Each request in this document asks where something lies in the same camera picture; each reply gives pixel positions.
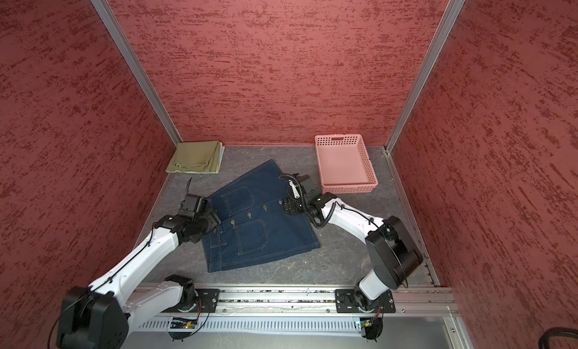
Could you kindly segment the blue denim skirt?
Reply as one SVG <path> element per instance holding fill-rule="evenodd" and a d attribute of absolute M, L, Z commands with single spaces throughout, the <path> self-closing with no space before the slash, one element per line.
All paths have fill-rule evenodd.
<path fill-rule="evenodd" d="M 289 185 L 280 175 L 271 159 L 209 196 L 221 224 L 203 238 L 208 272 L 262 265 L 320 248 L 309 219 L 284 212 Z"/>

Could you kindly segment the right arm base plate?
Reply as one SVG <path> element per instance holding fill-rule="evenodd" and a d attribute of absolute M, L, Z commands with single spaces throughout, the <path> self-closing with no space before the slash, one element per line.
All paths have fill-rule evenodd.
<path fill-rule="evenodd" d="M 335 290 L 336 309 L 339 314 L 393 314 L 396 312 L 391 290 L 374 300 L 365 299 L 361 291 Z"/>

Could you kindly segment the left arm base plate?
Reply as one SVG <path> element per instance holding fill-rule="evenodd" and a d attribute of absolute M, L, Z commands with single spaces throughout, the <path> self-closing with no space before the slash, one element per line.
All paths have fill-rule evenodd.
<path fill-rule="evenodd" d="M 177 304 L 167 308 L 163 313 L 171 314 L 214 314 L 219 302 L 221 291 L 219 289 L 196 289 L 196 296 L 192 304 Z"/>

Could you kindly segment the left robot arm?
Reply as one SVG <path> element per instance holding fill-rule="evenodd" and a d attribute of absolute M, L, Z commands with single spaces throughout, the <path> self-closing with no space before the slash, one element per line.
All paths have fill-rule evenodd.
<path fill-rule="evenodd" d="M 203 213 L 166 215 L 151 234 L 113 269 L 87 287 L 66 293 L 61 314 L 48 344 L 58 348 L 120 348 L 134 329 L 167 309 L 196 316 L 215 312 L 218 290 L 198 293 L 180 275 L 168 278 L 148 293 L 132 299 L 144 278 L 179 245 L 197 243 L 221 221 L 208 209 Z"/>

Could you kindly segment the olive green skirt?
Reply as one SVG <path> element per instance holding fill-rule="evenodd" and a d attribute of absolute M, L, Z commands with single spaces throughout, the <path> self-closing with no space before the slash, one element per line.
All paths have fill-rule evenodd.
<path fill-rule="evenodd" d="M 221 141 L 183 142 L 176 147 L 167 174 L 217 174 Z"/>

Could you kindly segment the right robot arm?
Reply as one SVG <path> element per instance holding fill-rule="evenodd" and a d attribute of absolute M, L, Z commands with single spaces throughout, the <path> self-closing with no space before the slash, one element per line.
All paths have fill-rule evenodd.
<path fill-rule="evenodd" d="M 364 213 L 330 192 L 322 193 L 308 175 L 281 174 L 279 179 L 289 185 L 282 201 L 286 214 L 303 214 L 317 229 L 334 225 L 365 244 L 373 267 L 352 290 L 358 311 L 380 312 L 391 291 L 409 287 L 409 276 L 424 258 L 401 219 Z"/>

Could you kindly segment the floral pastel skirt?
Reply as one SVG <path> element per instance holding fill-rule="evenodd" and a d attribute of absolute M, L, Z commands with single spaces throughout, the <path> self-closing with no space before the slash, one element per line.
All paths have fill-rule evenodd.
<path fill-rule="evenodd" d="M 222 166 L 222 162 L 223 162 L 223 158 L 224 158 L 224 151 L 225 151 L 226 147 L 224 146 L 224 144 L 220 145 L 220 151 L 219 151 L 219 157 L 218 157 L 218 167 L 217 167 L 217 171 L 216 173 L 219 173 L 221 171 L 221 166 Z"/>

